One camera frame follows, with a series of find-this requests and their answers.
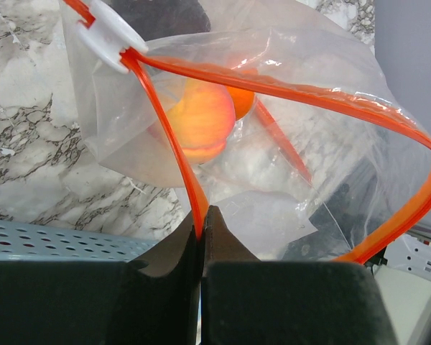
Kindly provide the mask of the blue perforated plastic basket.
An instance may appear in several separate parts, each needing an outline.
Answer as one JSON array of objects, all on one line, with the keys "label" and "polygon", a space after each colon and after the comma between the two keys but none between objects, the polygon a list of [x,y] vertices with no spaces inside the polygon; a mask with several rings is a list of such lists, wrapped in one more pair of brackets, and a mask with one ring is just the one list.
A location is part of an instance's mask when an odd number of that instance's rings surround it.
[{"label": "blue perforated plastic basket", "polygon": [[0,220],[0,261],[129,262],[156,240]]}]

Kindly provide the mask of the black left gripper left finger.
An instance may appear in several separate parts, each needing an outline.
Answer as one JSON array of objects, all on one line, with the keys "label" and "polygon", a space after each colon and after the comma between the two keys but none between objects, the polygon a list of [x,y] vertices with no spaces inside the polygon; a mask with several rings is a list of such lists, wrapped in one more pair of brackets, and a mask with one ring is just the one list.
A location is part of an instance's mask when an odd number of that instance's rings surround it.
[{"label": "black left gripper left finger", "polygon": [[129,262],[0,261],[0,344],[194,344],[190,217]]}]

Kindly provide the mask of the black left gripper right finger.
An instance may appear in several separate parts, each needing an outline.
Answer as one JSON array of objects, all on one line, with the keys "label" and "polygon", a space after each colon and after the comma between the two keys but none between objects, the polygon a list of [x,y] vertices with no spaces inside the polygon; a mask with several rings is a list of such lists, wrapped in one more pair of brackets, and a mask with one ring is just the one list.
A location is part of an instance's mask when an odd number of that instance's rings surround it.
[{"label": "black left gripper right finger", "polygon": [[257,259],[208,210],[203,344],[395,344],[374,276],[350,262]]}]

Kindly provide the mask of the clear zip bag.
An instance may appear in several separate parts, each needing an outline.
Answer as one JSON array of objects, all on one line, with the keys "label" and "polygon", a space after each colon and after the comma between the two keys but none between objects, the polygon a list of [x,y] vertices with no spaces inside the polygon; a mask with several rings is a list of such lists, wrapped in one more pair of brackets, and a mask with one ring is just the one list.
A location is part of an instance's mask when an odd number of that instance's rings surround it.
[{"label": "clear zip bag", "polygon": [[[219,207],[262,259],[365,262],[431,209],[431,137],[369,46],[298,1],[62,1],[83,141],[97,163]],[[255,93],[191,165],[156,79]]]}]

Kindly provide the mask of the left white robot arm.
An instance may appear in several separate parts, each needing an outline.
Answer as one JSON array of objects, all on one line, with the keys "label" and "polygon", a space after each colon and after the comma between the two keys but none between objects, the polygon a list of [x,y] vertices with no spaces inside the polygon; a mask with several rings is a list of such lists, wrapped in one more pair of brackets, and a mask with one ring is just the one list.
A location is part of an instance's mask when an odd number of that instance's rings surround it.
[{"label": "left white robot arm", "polygon": [[[0,220],[0,260],[32,261],[130,261],[151,249],[157,241],[92,233]],[[431,244],[416,232],[393,241],[373,264],[382,292],[394,298],[388,274],[400,270],[431,282]],[[402,344],[431,344],[431,294],[424,302],[407,298],[408,305],[387,305]]]}]

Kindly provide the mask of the orange fruit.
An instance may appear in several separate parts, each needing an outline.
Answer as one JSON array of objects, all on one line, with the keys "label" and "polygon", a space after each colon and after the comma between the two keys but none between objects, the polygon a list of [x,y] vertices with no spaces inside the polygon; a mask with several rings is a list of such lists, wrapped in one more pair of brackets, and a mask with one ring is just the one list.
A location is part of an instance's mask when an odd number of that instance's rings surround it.
[{"label": "orange fruit", "polygon": [[254,104],[255,93],[232,86],[226,86],[226,89],[232,98],[236,121],[238,121],[250,112]]}]

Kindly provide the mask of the pink yellow peach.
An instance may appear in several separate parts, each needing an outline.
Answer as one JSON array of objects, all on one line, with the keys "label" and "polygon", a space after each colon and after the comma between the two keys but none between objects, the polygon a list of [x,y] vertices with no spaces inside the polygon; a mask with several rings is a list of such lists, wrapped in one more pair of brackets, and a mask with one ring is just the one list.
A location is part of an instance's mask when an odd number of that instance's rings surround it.
[{"label": "pink yellow peach", "polygon": [[188,162],[200,165],[219,156],[236,120],[227,88],[184,77],[156,79],[154,85]]}]

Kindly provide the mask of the clear bag orange zipper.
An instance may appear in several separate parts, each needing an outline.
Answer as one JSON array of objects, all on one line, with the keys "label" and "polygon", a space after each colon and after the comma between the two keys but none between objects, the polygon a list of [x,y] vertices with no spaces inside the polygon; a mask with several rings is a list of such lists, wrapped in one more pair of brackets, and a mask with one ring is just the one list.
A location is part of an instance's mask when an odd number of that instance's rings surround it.
[{"label": "clear bag orange zipper", "polygon": [[33,15],[9,11],[0,5],[0,70],[8,62],[28,51],[30,41],[38,30],[38,22]]}]

